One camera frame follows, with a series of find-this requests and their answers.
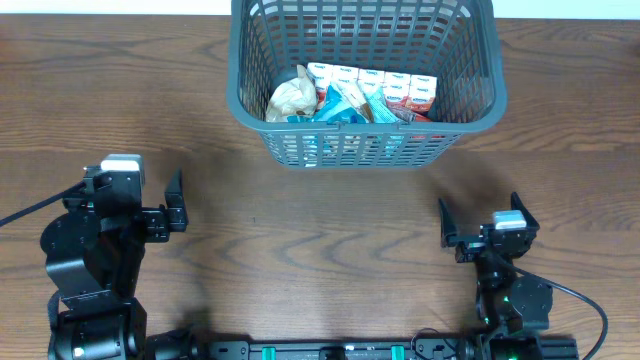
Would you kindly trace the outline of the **cream snack pouch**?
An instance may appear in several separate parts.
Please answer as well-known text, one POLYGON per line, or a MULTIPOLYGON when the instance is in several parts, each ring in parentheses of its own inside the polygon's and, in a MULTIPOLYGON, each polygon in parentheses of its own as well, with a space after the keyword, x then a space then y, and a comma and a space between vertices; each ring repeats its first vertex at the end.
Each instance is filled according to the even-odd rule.
POLYGON ((289 116, 311 116, 318 97, 314 82, 303 65, 296 66, 297 76, 280 84, 272 94, 264 120, 269 123, 287 122, 289 116))

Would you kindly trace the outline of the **brown beige snack pouch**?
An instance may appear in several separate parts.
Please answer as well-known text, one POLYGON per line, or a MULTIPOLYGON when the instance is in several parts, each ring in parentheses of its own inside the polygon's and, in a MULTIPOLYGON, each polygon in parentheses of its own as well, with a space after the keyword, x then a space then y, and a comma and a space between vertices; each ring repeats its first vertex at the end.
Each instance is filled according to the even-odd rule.
POLYGON ((373 121, 373 114, 364 93, 356 83, 343 83, 344 92, 351 105, 366 119, 373 121))

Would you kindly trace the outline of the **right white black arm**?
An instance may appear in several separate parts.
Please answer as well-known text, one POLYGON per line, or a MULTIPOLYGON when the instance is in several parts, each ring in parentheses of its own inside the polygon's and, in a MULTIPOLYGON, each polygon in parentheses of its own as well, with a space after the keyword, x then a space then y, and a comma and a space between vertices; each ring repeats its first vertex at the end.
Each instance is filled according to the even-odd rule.
POLYGON ((472 263, 477 275, 476 312, 486 328, 461 338, 459 359, 540 359, 538 333, 549 328, 552 288, 517 274, 513 261, 526 254, 539 223, 517 193, 511 209, 493 214, 477 234, 462 235, 443 200, 438 201, 441 246, 455 250, 458 263, 472 263))

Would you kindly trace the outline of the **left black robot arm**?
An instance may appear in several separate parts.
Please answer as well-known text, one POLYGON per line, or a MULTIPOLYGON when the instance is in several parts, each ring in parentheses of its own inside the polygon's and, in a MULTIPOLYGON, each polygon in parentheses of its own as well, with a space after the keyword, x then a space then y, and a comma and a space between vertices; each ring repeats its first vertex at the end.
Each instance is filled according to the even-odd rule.
POLYGON ((50 359, 141 359, 147 314, 135 297, 148 243, 166 243, 189 220, 182 173, 157 207, 142 204, 140 170, 91 166, 62 197, 65 214, 43 231, 45 269, 57 290, 48 303, 50 359))

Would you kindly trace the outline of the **mint green wipes pack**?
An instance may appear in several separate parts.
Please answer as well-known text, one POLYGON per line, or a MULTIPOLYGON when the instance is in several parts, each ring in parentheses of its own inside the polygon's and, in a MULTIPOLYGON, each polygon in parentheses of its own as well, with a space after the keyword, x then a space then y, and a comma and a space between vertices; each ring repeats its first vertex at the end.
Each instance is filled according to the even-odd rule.
MULTIPOLYGON (((397 118, 388 110, 382 87, 378 86, 373 92, 367 93, 366 99, 373 114, 373 121, 376 124, 397 123, 397 118)), ((382 135, 369 136, 369 139, 371 140, 372 145, 381 145, 382 143, 385 143, 384 153, 386 156, 391 156, 401 140, 392 140, 389 136, 396 135, 389 133, 386 140, 383 139, 382 135)))

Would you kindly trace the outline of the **orange long biscuit pack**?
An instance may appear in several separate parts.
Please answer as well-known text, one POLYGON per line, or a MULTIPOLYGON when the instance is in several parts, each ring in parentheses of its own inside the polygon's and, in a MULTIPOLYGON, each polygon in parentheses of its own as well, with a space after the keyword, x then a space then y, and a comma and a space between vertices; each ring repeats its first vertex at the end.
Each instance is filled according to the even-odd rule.
MULTIPOLYGON (((409 108, 406 107, 402 107, 402 106, 390 106, 388 107, 388 110, 398 119, 398 123, 403 123, 403 124, 410 124, 410 123, 414 123, 414 122, 419 122, 419 123, 427 123, 427 122, 431 122, 431 120, 429 118, 427 118, 425 115, 422 115, 420 113, 416 113, 414 111, 412 111, 409 108)), ((402 136, 400 135, 396 135, 396 136, 389 136, 390 139, 392 140, 401 140, 402 136)), ((433 135, 430 137, 430 139, 435 139, 435 140, 440 140, 440 139, 444 139, 445 136, 444 135, 433 135)), ((411 140, 425 140, 427 139, 426 135, 414 135, 410 137, 411 140)))

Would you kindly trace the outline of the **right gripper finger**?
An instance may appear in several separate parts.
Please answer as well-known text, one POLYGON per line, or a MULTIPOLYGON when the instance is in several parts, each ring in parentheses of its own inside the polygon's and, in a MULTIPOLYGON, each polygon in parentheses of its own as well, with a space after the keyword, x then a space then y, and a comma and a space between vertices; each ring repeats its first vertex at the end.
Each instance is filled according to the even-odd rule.
POLYGON ((442 198, 438 199, 438 209, 441 224, 441 247, 455 247, 457 244, 458 228, 442 198))
POLYGON ((527 231, 532 235, 536 235, 540 229, 540 225, 537 222, 537 220, 533 217, 533 215, 529 212, 529 210, 526 208, 526 206, 523 204, 517 192, 511 193, 510 204, 511 204, 512 210, 518 210, 523 215, 524 220, 526 222, 527 231))

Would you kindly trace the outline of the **blue white snack packet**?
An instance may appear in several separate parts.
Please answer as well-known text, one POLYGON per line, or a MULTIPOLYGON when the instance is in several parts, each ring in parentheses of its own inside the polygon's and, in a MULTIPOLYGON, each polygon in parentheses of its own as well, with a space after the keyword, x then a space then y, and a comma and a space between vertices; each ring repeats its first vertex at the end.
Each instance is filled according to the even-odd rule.
MULTIPOLYGON (((311 116, 289 116, 289 124, 320 124, 335 125, 338 123, 366 124, 366 119, 347 100, 343 84, 331 83, 325 96, 325 105, 319 107, 311 116)), ((326 135, 319 139, 317 135, 283 135, 282 144, 284 151, 289 153, 303 152, 307 157, 316 155, 319 151, 323 154, 335 154, 340 142, 338 135, 326 135)))

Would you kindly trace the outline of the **multipack tissue packets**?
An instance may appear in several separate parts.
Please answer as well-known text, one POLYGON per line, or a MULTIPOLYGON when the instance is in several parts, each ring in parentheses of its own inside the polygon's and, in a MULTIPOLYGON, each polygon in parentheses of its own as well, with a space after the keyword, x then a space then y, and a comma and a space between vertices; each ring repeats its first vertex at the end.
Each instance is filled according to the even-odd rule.
POLYGON ((306 70, 315 85, 319 107, 324 105, 331 82, 356 84, 364 93, 371 93, 381 88, 388 105, 404 106, 419 114, 428 113, 436 99, 437 78, 434 76, 385 72, 319 62, 310 62, 306 70))

